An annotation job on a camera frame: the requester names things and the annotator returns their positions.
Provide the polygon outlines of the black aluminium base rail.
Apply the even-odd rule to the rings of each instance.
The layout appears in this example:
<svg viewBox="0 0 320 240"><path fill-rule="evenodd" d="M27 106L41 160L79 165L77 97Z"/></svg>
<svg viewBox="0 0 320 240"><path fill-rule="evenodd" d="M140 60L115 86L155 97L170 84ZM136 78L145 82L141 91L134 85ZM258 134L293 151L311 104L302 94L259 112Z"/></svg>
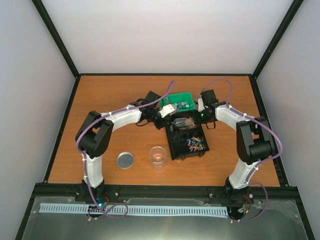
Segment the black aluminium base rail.
<svg viewBox="0 0 320 240"><path fill-rule="evenodd" d="M251 186L233 190L230 186L164 186L164 185L112 185L102 184L92 190L97 201L108 197L110 202L119 202L131 198L156 199L194 199L212 204L231 204L243 200L243 195L253 195L254 200L264 200L267 194L270 200L293 200L301 203L297 187ZM36 197L74 197L78 202L92 203L86 184L37 183L31 194Z"/></svg>

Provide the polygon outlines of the green candy bin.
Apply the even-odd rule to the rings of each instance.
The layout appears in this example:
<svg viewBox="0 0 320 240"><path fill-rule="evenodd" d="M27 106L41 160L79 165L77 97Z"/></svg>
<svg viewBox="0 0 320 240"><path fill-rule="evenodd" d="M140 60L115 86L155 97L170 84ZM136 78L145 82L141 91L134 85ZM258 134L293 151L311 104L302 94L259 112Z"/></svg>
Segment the green candy bin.
<svg viewBox="0 0 320 240"><path fill-rule="evenodd" d="M190 92L169 94L166 100L169 104L172 104L177 108L178 113L193 111L196 109L193 96Z"/></svg>

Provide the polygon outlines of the clear plastic jar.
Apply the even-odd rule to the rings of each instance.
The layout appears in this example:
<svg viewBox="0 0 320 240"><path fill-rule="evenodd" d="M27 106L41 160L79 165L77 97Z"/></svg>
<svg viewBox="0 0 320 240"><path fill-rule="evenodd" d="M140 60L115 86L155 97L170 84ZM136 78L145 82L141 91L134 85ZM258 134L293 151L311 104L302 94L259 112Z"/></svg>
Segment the clear plastic jar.
<svg viewBox="0 0 320 240"><path fill-rule="evenodd" d="M161 146L154 146L148 153L148 159L152 168L161 170L167 162L167 151Z"/></svg>

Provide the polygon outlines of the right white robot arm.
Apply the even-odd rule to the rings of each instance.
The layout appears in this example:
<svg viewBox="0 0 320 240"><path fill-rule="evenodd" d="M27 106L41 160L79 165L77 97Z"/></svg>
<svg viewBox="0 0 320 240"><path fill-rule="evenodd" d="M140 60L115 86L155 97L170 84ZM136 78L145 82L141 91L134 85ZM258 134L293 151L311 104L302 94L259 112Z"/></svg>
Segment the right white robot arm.
<svg viewBox="0 0 320 240"><path fill-rule="evenodd" d="M254 118L237 113L225 101L219 101L214 90L204 90L197 99L195 122L200 125L222 122L236 132L238 161L232 174L227 177L223 197L229 203L238 202L248 192L249 182L262 160L275 154L271 133L267 131L268 121L264 117Z"/></svg>

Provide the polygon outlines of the metal scoop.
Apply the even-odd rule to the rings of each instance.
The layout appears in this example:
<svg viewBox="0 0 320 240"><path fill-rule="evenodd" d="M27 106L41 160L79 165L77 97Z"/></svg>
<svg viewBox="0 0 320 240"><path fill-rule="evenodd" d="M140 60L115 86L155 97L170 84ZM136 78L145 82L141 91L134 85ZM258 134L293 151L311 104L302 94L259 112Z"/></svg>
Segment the metal scoop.
<svg viewBox="0 0 320 240"><path fill-rule="evenodd" d="M184 128L186 126L186 120L186 117L175 118L172 122L172 125L179 129Z"/></svg>

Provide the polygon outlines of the black popsicle candy bin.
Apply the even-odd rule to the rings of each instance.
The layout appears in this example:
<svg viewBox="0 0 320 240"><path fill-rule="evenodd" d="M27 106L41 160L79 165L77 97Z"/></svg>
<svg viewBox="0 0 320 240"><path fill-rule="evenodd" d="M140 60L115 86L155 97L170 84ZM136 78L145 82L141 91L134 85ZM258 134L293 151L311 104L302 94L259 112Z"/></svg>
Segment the black popsicle candy bin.
<svg viewBox="0 0 320 240"><path fill-rule="evenodd" d="M194 116L194 111L177 112L171 115L169 123L165 127L166 133L178 134L202 128L200 124L196 124Z"/></svg>

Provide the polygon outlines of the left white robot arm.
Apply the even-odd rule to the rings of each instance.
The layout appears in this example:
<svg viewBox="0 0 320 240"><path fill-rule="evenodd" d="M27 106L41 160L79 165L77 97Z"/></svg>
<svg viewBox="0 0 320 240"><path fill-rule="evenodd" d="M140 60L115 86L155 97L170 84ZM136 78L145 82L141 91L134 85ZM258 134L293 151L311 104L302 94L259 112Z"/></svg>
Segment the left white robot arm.
<svg viewBox="0 0 320 240"><path fill-rule="evenodd" d="M86 195L92 201L99 201L104 195L104 188L100 186L104 182L102 158L108 149L112 133L144 120L161 129L169 123L170 115L176 111L177 108L172 104L157 108L157 103L165 97L154 92L149 92L149 95L154 99L151 102L146 101L145 104L135 102L108 113L89 112L76 134L75 146L82 155L84 164L83 181L88 185Z"/></svg>

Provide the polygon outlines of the black lollipop candy bin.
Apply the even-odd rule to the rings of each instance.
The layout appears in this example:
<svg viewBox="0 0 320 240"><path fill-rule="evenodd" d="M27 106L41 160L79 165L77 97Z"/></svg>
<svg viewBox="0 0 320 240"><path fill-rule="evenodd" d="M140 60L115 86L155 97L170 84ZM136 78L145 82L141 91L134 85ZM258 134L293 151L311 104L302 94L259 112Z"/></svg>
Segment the black lollipop candy bin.
<svg viewBox="0 0 320 240"><path fill-rule="evenodd" d="M171 160L201 158L210 151L205 133L201 126L185 130L165 128Z"/></svg>

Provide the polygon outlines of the silver jar lid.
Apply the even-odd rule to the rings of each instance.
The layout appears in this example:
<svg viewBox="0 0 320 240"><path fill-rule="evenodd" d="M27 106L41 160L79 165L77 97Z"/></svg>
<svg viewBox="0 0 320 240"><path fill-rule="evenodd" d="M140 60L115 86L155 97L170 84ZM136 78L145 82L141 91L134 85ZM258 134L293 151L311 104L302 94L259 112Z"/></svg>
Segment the silver jar lid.
<svg viewBox="0 0 320 240"><path fill-rule="evenodd" d="M134 164L135 158L131 152L121 152L117 158L116 163L121 169L129 169Z"/></svg>

